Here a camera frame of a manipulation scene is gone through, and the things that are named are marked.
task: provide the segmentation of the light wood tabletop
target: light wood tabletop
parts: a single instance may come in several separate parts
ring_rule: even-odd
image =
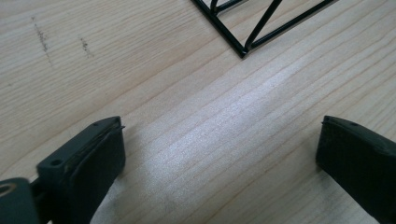
[[[220,18],[246,40],[271,1]],[[320,1],[284,1],[264,32]],[[324,115],[396,140],[396,1],[339,1],[241,60],[190,0],[0,0],[0,177],[121,116],[92,223],[376,223],[315,163]]]

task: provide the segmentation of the wood grain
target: wood grain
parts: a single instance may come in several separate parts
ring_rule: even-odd
[[[284,1],[276,27],[317,1]],[[221,19],[240,39],[267,7]],[[0,177],[120,115],[92,223],[376,223],[315,165],[324,115],[396,140],[396,2],[339,1],[240,60],[192,1],[0,0]]]

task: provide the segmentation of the black plastic part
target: black plastic part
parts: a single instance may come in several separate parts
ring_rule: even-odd
[[[396,223],[396,143],[326,116],[317,163],[380,223]]]
[[[35,200],[26,179],[0,181],[0,223],[40,224]]]
[[[37,165],[55,224],[89,223],[125,165],[120,118],[86,128]]]
[[[291,28],[295,27],[296,25],[300,24],[301,22],[309,19],[310,17],[316,15],[324,8],[330,6],[331,4],[337,2],[338,0],[324,0],[317,4],[314,7],[311,7],[303,14],[297,16],[291,21],[286,22],[285,24],[281,25],[280,27],[276,28],[273,32],[265,35],[259,39],[257,39],[259,33],[264,28],[265,24],[269,21],[269,19],[273,16],[276,9],[279,7],[282,0],[274,0],[272,4],[268,7],[265,11],[264,15],[252,31],[252,33],[248,36],[247,42],[245,46],[243,46],[235,36],[230,32],[230,30],[221,22],[218,17],[218,14],[221,11],[224,11],[230,7],[234,7],[237,4],[244,2],[243,0],[229,0],[223,3],[220,6],[217,6],[218,0],[212,0],[210,3],[210,7],[206,5],[203,0],[192,0],[198,8],[204,13],[207,19],[215,26],[215,28],[223,35],[223,37],[227,40],[231,47],[235,50],[235,52],[241,57],[244,58],[251,50],[256,49],[262,45],[269,43],[270,41],[274,40],[278,36],[286,33]]]

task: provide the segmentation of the black metal frame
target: black metal frame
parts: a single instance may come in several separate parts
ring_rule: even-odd
[[[324,0],[321,3],[317,4],[314,7],[311,7],[303,14],[297,16],[291,21],[286,22],[280,27],[276,28],[274,31],[265,35],[261,38],[257,39],[262,28],[264,28],[265,24],[272,17],[276,9],[279,7],[282,0],[274,0],[271,5],[267,8],[264,15],[260,19],[259,23],[257,23],[256,27],[253,29],[249,37],[247,38],[247,42],[245,46],[243,46],[235,36],[230,32],[230,30],[219,20],[218,14],[230,7],[234,7],[235,5],[247,1],[247,0],[229,0],[226,3],[218,6],[219,0],[212,0],[210,3],[210,7],[206,5],[203,0],[192,0],[198,8],[202,10],[202,12],[206,15],[206,17],[210,20],[210,22],[216,27],[216,29],[224,36],[224,38],[228,41],[228,43],[233,47],[233,49],[238,53],[241,58],[244,58],[251,50],[265,45],[271,40],[277,38],[278,36],[284,34],[294,26],[300,24],[301,22],[309,19],[314,16],[324,8],[330,6],[338,0]]]

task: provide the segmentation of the dark scratch mark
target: dark scratch mark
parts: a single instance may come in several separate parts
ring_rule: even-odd
[[[35,32],[37,33],[38,39],[40,40],[41,46],[43,47],[44,52],[47,55],[49,63],[52,65],[52,61],[50,60],[50,55],[48,53],[49,46],[47,44],[48,37],[44,35],[44,33],[40,30],[37,23],[35,23]]]
[[[93,57],[93,54],[91,53],[90,49],[88,49],[88,43],[87,43],[87,41],[85,41],[84,38],[80,38],[79,40],[81,41],[82,48],[83,48],[84,51],[87,53],[87,58]]]

